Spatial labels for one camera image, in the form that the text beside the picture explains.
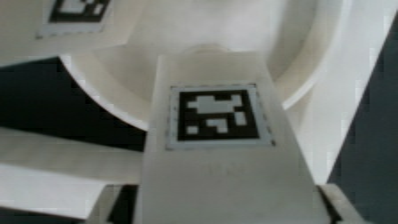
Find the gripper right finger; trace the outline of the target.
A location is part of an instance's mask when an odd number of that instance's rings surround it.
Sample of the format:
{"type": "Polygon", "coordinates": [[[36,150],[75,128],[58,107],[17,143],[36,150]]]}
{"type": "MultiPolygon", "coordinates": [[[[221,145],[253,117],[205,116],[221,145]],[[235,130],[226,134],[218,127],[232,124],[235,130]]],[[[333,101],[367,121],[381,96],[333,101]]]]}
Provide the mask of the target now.
{"type": "Polygon", "coordinates": [[[374,224],[363,218],[338,185],[324,184],[319,189],[331,214],[331,224],[374,224]]]}

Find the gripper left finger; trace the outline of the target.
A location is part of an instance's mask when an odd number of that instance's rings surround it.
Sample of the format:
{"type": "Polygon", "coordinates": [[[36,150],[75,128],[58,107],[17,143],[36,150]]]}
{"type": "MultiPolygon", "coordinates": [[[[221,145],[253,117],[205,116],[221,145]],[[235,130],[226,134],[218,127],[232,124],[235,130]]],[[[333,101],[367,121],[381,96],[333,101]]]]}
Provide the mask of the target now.
{"type": "Polygon", "coordinates": [[[138,186],[107,185],[83,224],[134,224],[138,186]]]}

